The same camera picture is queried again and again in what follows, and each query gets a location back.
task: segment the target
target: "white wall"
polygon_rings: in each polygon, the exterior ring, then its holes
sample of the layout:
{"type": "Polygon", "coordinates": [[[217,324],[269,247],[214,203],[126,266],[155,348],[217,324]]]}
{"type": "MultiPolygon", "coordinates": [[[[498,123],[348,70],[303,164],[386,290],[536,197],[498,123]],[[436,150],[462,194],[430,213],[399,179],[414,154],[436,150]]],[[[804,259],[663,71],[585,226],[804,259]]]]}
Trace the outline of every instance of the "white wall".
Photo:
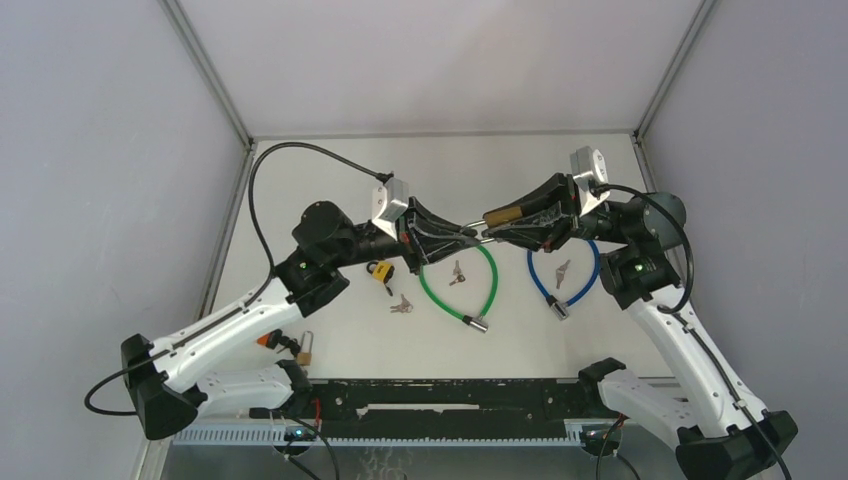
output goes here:
{"type": "Polygon", "coordinates": [[[796,478],[843,478],[848,3],[723,2],[648,138],[686,201],[704,324],[800,433],[796,478]]]}
{"type": "Polygon", "coordinates": [[[0,476],[123,479],[83,395],[196,314],[243,154],[156,2],[49,3],[0,5],[0,476]]]}
{"type": "Polygon", "coordinates": [[[183,0],[257,136],[634,130],[699,0],[183,0]]]}

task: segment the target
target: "gray floor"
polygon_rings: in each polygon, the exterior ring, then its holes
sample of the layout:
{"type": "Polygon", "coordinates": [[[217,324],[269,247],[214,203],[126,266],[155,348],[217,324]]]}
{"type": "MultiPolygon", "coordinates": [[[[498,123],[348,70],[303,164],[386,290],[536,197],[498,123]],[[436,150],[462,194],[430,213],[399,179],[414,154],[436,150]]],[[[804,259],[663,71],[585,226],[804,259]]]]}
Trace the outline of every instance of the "gray floor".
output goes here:
{"type": "MultiPolygon", "coordinates": [[[[570,447],[380,447],[336,448],[341,478],[350,480],[423,479],[594,479],[588,454],[570,447]]],[[[674,453],[638,427],[625,428],[621,453],[645,479],[682,480],[674,453]]],[[[333,479],[324,448],[298,457],[322,480],[333,479]]],[[[604,460],[604,480],[633,480],[616,459],[604,460]]],[[[165,480],[307,479],[268,447],[172,447],[165,480]]]]}

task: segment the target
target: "black cable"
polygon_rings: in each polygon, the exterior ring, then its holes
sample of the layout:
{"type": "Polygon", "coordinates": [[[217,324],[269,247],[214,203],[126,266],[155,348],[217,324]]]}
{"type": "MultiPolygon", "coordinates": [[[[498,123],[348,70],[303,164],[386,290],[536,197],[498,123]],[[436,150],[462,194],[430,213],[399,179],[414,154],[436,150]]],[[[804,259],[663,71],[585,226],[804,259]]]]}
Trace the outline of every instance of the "black cable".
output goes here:
{"type": "Polygon", "coordinates": [[[315,475],[312,470],[306,468],[306,465],[300,463],[296,458],[288,457],[286,460],[288,460],[289,463],[300,469],[301,472],[307,474],[312,480],[321,480],[318,475],[315,475]]]}
{"type": "Polygon", "coordinates": [[[324,442],[324,445],[327,447],[327,452],[330,454],[330,459],[332,459],[332,461],[333,461],[333,470],[335,470],[335,472],[336,472],[336,480],[339,480],[339,476],[340,476],[340,474],[339,474],[339,459],[336,458],[336,451],[333,450],[333,447],[330,446],[330,442],[328,442],[327,439],[324,438],[324,435],[322,435],[321,432],[318,431],[318,429],[316,429],[312,425],[304,422],[303,420],[301,420],[299,418],[291,418],[291,417],[285,417],[285,418],[286,418],[286,420],[291,420],[292,422],[295,422],[298,425],[302,426],[303,428],[309,430],[310,432],[312,432],[312,434],[316,438],[319,438],[322,442],[324,442]]]}
{"type": "Polygon", "coordinates": [[[775,460],[777,460],[777,464],[780,465],[780,471],[783,472],[783,477],[786,480],[792,480],[792,474],[789,473],[789,467],[787,467],[786,462],[783,461],[783,456],[780,454],[780,452],[777,451],[777,448],[771,442],[771,439],[768,438],[768,436],[766,435],[766,432],[764,432],[763,429],[760,428],[760,424],[757,423],[757,420],[754,418],[754,415],[751,414],[751,411],[748,409],[748,406],[739,405],[739,402],[742,401],[742,397],[739,395],[739,392],[736,390],[736,387],[733,385],[733,382],[730,380],[730,377],[727,375],[727,372],[724,371],[724,367],[722,367],[721,363],[718,361],[718,358],[715,356],[713,351],[710,349],[710,347],[707,346],[707,343],[704,341],[703,338],[701,338],[701,335],[699,335],[697,331],[692,329],[689,326],[689,322],[687,322],[679,313],[674,313],[672,314],[672,316],[683,326],[686,332],[692,335],[692,338],[694,338],[695,341],[698,342],[698,345],[701,346],[701,349],[704,350],[704,353],[706,353],[707,356],[710,357],[710,361],[718,371],[718,374],[719,376],[721,376],[721,379],[722,381],[724,381],[724,384],[727,386],[727,390],[730,392],[730,396],[733,397],[733,401],[736,403],[736,406],[740,410],[742,410],[742,413],[745,415],[748,421],[751,422],[751,425],[753,425],[754,430],[756,430],[757,434],[763,439],[763,442],[765,442],[766,446],[771,451],[771,454],[774,455],[775,460]]]}
{"type": "Polygon", "coordinates": [[[131,416],[135,415],[136,414],[135,410],[121,412],[121,411],[117,411],[117,410],[103,410],[102,408],[97,408],[97,407],[95,407],[94,405],[91,404],[91,397],[93,397],[94,394],[97,393],[98,390],[103,388],[104,385],[111,382],[112,380],[120,377],[121,375],[132,372],[133,370],[141,368],[141,367],[147,365],[148,363],[156,361],[156,360],[162,358],[163,356],[165,356],[165,354],[167,354],[167,353],[168,353],[168,350],[162,350],[161,352],[157,353],[156,355],[153,355],[152,357],[146,358],[146,359],[144,359],[144,360],[142,360],[138,363],[134,363],[134,364],[130,365],[129,367],[124,368],[121,371],[115,372],[112,375],[109,375],[108,377],[104,378],[103,380],[97,382],[97,384],[95,386],[91,387],[91,390],[89,390],[88,393],[85,394],[85,399],[83,400],[83,404],[85,405],[85,408],[87,408],[90,412],[96,413],[98,415],[106,415],[106,416],[109,416],[109,417],[131,417],[131,416]]]}
{"type": "Polygon", "coordinates": [[[328,157],[341,162],[348,167],[353,168],[354,170],[358,170],[366,175],[370,175],[382,183],[386,183],[390,178],[392,178],[392,174],[390,173],[377,173],[373,170],[363,167],[358,163],[348,160],[345,157],[337,153],[333,153],[325,148],[319,147],[318,145],[313,145],[311,143],[303,143],[303,142],[283,142],[272,145],[268,147],[259,158],[256,159],[256,162],[253,164],[253,167],[250,169],[250,178],[247,183],[247,205],[248,210],[250,211],[250,221],[253,223],[253,229],[256,231],[256,236],[259,237],[259,243],[262,244],[262,250],[265,252],[265,257],[268,258],[269,272],[268,277],[265,279],[265,282],[256,290],[256,293],[253,294],[246,302],[245,306],[249,306],[256,300],[262,292],[268,288],[271,281],[274,279],[274,255],[271,254],[271,248],[268,246],[268,241],[265,240],[265,235],[262,233],[262,228],[259,227],[259,220],[256,218],[256,202],[253,197],[253,186],[256,182],[256,173],[259,172],[259,167],[262,166],[262,162],[268,158],[268,155],[276,152],[277,150],[281,150],[283,148],[305,148],[307,150],[314,150],[319,153],[323,153],[328,157]]]}
{"type": "Polygon", "coordinates": [[[636,477],[636,480],[642,480],[642,477],[639,476],[639,472],[636,471],[636,468],[633,467],[633,464],[630,463],[626,458],[624,458],[620,453],[616,455],[621,463],[623,463],[627,468],[633,472],[633,476],[636,477]]]}
{"type": "Polygon", "coordinates": [[[683,296],[680,298],[680,301],[677,302],[672,308],[668,308],[664,305],[657,308],[661,313],[677,313],[683,310],[683,307],[686,306],[686,303],[689,301],[689,297],[692,296],[692,287],[695,284],[695,258],[692,254],[692,245],[689,243],[689,237],[686,236],[686,232],[683,231],[683,227],[680,223],[675,220],[675,218],[663,208],[659,203],[654,201],[649,195],[636,190],[635,188],[625,187],[624,185],[615,185],[612,183],[601,185],[598,188],[595,188],[593,191],[597,193],[606,192],[608,190],[618,190],[621,192],[629,193],[633,196],[639,197],[644,200],[648,205],[654,207],[654,209],[660,213],[666,220],[671,224],[674,231],[677,232],[677,235],[680,237],[680,243],[683,245],[683,252],[686,256],[686,284],[683,288],[683,296]]]}
{"type": "Polygon", "coordinates": [[[604,450],[606,450],[607,448],[607,442],[609,441],[609,437],[612,436],[613,432],[615,432],[615,430],[620,427],[621,424],[624,423],[624,420],[626,418],[627,417],[625,417],[624,415],[618,417],[618,420],[616,420],[615,422],[613,422],[612,425],[610,425],[610,429],[607,430],[607,434],[604,435],[604,443],[601,444],[601,451],[598,452],[598,460],[595,463],[595,480],[601,480],[601,458],[603,458],[604,456],[604,450]]]}

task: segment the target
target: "white table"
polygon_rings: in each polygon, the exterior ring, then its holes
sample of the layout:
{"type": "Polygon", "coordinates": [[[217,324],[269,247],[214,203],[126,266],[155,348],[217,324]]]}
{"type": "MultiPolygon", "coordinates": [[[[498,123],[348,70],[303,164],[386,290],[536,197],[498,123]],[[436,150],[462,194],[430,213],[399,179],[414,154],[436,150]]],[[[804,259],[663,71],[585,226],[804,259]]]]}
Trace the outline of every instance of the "white table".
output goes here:
{"type": "MultiPolygon", "coordinates": [[[[258,153],[276,142],[263,141],[258,153]]],[[[322,147],[373,170],[394,171],[410,184],[433,213],[464,224],[541,185],[555,172],[570,172],[569,155],[599,148],[610,181],[639,189],[644,182],[627,135],[502,135],[314,140],[322,147]]],[[[354,223],[370,216],[376,182],[321,154],[284,149],[263,164],[256,180],[260,224],[279,263],[295,248],[291,229],[311,202],[331,200],[354,223]]],[[[613,196],[625,200],[627,196],[613,196]]],[[[616,248],[600,244],[601,251],[616,248]]],[[[438,309],[403,260],[390,285],[395,297],[363,266],[342,270],[351,284],[335,301],[307,319],[284,328],[300,338],[315,334],[311,378],[571,378],[589,364],[614,356],[642,377],[671,373],[656,348],[600,284],[563,322],[548,309],[527,272],[525,252],[506,244],[488,245],[498,263],[500,288],[481,334],[438,309]],[[410,314],[389,313],[403,293],[410,314]]],[[[571,259],[561,299],[575,293],[592,270],[589,246],[580,240],[549,255],[536,255],[536,268],[549,290],[554,270],[571,259]]],[[[250,224],[247,201],[241,206],[216,297],[223,306],[259,284],[265,257],[250,224]]],[[[476,314],[489,289],[483,256],[467,250],[426,267],[436,293],[460,311],[476,314]],[[467,277],[449,287],[454,260],[467,277]]],[[[221,370],[267,366],[277,357],[256,344],[246,345],[218,366],[221,370]]]]}

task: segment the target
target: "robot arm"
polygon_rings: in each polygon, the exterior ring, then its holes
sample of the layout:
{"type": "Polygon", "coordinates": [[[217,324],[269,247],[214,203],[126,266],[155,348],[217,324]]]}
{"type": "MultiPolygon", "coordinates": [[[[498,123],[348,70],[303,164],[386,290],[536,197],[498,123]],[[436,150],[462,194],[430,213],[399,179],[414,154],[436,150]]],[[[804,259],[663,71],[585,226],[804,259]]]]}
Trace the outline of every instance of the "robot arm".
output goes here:
{"type": "Polygon", "coordinates": [[[200,415],[244,406],[289,405],[296,411],[303,402],[299,392],[309,389],[296,363],[225,374],[212,369],[241,345],[332,301],[350,283],[341,267],[403,257],[418,273],[422,265],[479,245],[476,231],[433,215],[406,192],[396,178],[375,188],[372,219],[362,224],[353,224],[332,202],[313,203],[292,232],[297,248],[262,285],[178,332],[125,340],[124,381],[147,438],[161,439],[200,415]]]}
{"type": "MultiPolygon", "coordinates": [[[[599,151],[584,147],[571,156],[571,165],[573,175],[555,174],[529,195],[486,213],[483,236],[546,252],[571,238],[623,245],[601,255],[604,289],[648,334],[687,401],[661,394],[612,358],[580,372],[590,399],[634,419],[674,449],[687,478],[743,479],[768,468],[775,457],[765,437],[782,453],[797,426],[787,412],[769,412],[742,382],[690,304],[664,313],[683,290],[665,256],[682,243],[677,230],[641,196],[608,200],[599,151]]],[[[647,197],[685,223],[679,198],[647,197]]]]}

